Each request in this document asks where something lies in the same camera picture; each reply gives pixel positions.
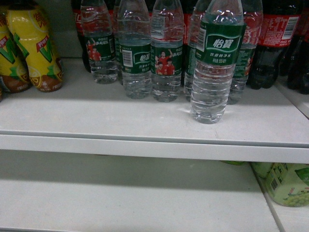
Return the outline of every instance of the white shelf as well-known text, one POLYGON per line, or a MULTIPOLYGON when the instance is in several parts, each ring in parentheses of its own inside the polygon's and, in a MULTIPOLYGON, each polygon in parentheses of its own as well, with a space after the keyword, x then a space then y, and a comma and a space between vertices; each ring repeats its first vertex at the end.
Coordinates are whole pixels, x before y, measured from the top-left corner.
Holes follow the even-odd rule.
POLYGON ((248 164, 26 151, 0 163, 2 228, 279 231, 248 164))
POLYGON ((218 123, 174 102, 132 100, 118 83, 96 84, 81 59, 64 59, 62 89, 34 87, 0 103, 0 149, 162 158, 309 163, 309 121, 275 87, 245 89, 218 123))
POLYGON ((301 94, 298 90, 288 89, 286 81, 286 76, 279 76, 276 87, 300 112, 309 118, 309 95, 301 94))

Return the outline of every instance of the clear plastic bottle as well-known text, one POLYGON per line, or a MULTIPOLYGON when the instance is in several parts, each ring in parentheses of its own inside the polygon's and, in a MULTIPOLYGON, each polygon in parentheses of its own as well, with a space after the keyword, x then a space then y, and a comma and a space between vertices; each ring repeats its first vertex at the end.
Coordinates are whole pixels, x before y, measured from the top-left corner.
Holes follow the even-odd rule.
POLYGON ((126 95, 142 99, 151 91, 150 18, 144 0, 121 1, 118 13, 119 49, 126 95))
POLYGON ((241 0, 241 4, 247 27, 236 62, 227 104, 236 104, 241 99, 263 23, 262 0, 241 0))
POLYGON ((117 75, 118 81, 123 84, 122 82, 122 66, 121 66, 121 59, 120 59, 120 51, 119 51, 119 39, 118 39, 118 12, 121 0, 116 0, 113 13, 112 13, 112 31, 115 38, 115 53, 116 53, 116 65, 117 65, 117 75))
POLYGON ((112 23, 104 0, 82 0, 82 28, 94 80, 110 84, 117 80, 112 23))
POLYGON ((211 1, 200 26, 192 83, 191 113, 198 122, 216 123, 225 111, 244 29, 240 0, 211 1))
POLYGON ((184 70, 184 84, 183 90, 185 93, 185 98, 191 100, 191 89, 194 69, 196 67, 197 58, 195 56, 197 48, 197 39, 199 34, 199 27, 202 18, 210 4, 211 0, 198 0, 197 4, 193 10, 190 26, 188 27, 188 48, 186 51, 185 58, 185 70, 184 70))
POLYGON ((171 102, 180 92, 183 59, 183 10, 179 0, 157 0, 151 20, 152 95, 171 102))

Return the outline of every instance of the dark soda bottle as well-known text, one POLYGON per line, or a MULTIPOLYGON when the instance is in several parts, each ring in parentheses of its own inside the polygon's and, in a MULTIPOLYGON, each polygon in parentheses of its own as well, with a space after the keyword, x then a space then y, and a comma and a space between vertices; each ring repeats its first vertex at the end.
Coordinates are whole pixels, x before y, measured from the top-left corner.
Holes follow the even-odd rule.
POLYGON ((297 60, 288 73, 288 88, 299 89, 302 94, 309 94, 309 31, 301 42, 297 60))
POLYGON ((247 84, 270 88, 277 80, 279 62, 291 43, 303 10, 303 0, 262 0, 263 23, 247 84))
POLYGON ((81 44, 81 47, 83 49, 83 53, 82 53, 83 63, 84 63, 86 70, 88 72, 91 72, 87 48, 86 48, 86 43, 85 43, 85 40, 84 40, 84 33, 83 33, 83 30, 82 30, 82 25, 81 25, 81 2, 82 2, 82 0, 71 0, 71 7, 72 7, 72 11, 73 11, 74 17, 75 17, 77 37, 78 37, 79 43, 81 44))
POLYGON ((301 42, 303 41, 307 30, 309 30, 309 0, 304 0, 304 9, 291 44, 280 62, 279 75, 286 76, 290 71, 290 68, 294 65, 299 54, 301 42))

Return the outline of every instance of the light green label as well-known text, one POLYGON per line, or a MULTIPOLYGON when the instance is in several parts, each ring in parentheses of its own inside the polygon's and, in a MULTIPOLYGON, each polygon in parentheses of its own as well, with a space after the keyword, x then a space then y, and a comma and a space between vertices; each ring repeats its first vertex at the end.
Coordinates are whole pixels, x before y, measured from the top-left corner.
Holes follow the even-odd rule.
POLYGON ((246 26, 201 22, 196 57, 212 65, 235 64, 246 26))
POLYGON ((101 61, 115 58, 113 35, 104 37, 85 37, 90 60, 101 61))
POLYGON ((182 72, 183 46, 163 48, 151 46, 151 72, 172 76, 182 72))
POLYGON ((187 54, 185 59, 185 71, 189 75, 194 74, 194 69, 196 67, 197 58, 195 56, 196 48, 193 48, 191 46, 187 47, 187 54))
POLYGON ((150 70, 150 44, 126 46, 119 44, 122 71, 125 73, 146 73, 150 70))
POLYGON ((249 75, 255 49, 241 49, 236 62, 234 77, 249 75))

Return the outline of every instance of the barcode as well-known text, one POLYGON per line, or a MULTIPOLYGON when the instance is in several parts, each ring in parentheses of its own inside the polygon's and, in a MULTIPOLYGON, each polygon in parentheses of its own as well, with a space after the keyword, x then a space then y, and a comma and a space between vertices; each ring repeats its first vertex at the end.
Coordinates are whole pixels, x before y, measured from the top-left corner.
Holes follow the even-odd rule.
POLYGON ((294 32, 295 26, 296 26, 296 24, 298 22, 298 18, 299 17, 290 17, 289 18, 289 21, 288 21, 288 23, 286 25, 284 34, 282 36, 283 40, 289 40, 293 36, 293 32, 294 32))
POLYGON ((114 45, 114 40, 110 39, 110 47, 111 47, 111 53, 115 52, 115 45, 114 45))
POLYGON ((271 182, 271 187, 273 190, 276 190, 276 188, 278 187, 278 183, 276 182, 275 179, 271 182))
POLYGON ((197 49, 204 52, 205 51, 205 39, 206 39, 206 30, 200 28, 197 38, 197 49))
POLYGON ((124 66, 133 67, 132 51, 122 50, 124 66))

